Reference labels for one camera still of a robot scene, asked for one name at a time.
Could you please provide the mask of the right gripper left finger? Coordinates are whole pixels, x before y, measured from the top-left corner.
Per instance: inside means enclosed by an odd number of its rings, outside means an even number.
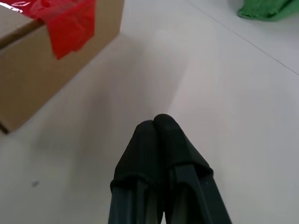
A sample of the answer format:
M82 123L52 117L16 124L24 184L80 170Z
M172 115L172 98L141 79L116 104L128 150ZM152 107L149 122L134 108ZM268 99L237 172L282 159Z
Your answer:
M164 167L152 120L136 126L110 183L110 224L159 224L164 212Z

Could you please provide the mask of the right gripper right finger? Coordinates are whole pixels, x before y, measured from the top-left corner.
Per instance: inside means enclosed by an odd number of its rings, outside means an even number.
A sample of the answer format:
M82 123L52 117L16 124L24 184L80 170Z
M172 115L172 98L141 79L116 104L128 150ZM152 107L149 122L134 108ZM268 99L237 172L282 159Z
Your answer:
M168 224L229 224L231 219L214 171L173 117L153 120L165 160L165 219Z

